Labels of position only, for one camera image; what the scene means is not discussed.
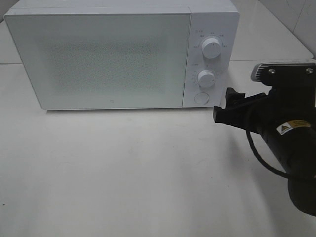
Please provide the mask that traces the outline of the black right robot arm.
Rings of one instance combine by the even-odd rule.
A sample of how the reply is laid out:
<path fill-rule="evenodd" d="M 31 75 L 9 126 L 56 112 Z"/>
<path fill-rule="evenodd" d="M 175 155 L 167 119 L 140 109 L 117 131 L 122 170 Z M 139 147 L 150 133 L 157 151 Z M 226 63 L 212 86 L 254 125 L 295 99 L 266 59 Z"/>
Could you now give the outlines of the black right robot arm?
<path fill-rule="evenodd" d="M 246 97 L 229 87 L 226 106 L 214 107 L 213 118 L 245 130 L 257 160 L 270 172 L 287 179 L 289 197 L 306 214 L 316 214 L 316 90 L 272 87 L 269 93 Z M 259 134 L 283 168 L 269 165 L 251 134 Z"/>

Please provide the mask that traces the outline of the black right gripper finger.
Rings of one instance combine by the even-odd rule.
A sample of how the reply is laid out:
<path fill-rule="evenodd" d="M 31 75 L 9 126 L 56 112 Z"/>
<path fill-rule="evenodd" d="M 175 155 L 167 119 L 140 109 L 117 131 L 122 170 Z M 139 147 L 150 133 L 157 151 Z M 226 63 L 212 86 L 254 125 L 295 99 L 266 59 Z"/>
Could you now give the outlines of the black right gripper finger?
<path fill-rule="evenodd" d="M 214 106 L 213 119 L 215 123 L 221 123 L 245 130 L 245 117 L 249 106 L 231 106 L 221 108 Z"/>
<path fill-rule="evenodd" d="M 225 94 L 226 99 L 226 109 L 230 108 L 242 108 L 246 106 L 245 103 L 245 93 L 239 93 L 235 91 L 232 87 L 228 87 Z"/>

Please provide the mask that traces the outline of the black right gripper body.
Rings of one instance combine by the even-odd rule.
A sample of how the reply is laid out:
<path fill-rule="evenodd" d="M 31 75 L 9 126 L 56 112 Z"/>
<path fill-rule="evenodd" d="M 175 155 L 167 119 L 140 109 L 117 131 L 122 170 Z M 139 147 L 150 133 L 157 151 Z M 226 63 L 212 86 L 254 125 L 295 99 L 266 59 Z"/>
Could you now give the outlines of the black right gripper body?
<path fill-rule="evenodd" d="M 273 88 L 252 105 L 245 117 L 246 135 L 257 160 L 269 171 L 284 178 L 316 176 L 316 90 L 313 87 Z M 283 171 L 260 156 L 250 127 L 255 127 Z"/>

